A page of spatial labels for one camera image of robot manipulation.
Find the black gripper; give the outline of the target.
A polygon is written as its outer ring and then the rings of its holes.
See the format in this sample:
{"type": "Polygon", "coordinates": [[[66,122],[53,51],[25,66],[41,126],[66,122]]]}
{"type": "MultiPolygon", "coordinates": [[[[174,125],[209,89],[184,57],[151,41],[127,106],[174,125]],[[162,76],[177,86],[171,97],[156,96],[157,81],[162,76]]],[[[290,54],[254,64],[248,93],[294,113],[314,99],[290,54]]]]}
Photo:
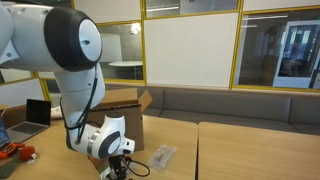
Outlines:
{"type": "Polygon", "coordinates": [[[125,180],[129,165],[124,155],[112,156],[109,158],[110,171],[106,175],[108,180],[125,180]]]}

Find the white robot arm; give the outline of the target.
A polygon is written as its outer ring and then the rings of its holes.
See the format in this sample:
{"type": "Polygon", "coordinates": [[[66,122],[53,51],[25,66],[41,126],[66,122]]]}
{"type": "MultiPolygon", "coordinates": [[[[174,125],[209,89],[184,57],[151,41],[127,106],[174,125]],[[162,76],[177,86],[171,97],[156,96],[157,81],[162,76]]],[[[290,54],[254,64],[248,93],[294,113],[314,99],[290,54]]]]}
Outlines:
{"type": "Polygon", "coordinates": [[[104,160],[133,153],[135,142],[125,137],[119,113],[105,115],[100,127],[87,122],[105,95],[101,54],[100,32],[84,12],[0,2],[1,66],[52,72],[61,93],[67,147],[104,160]]]}

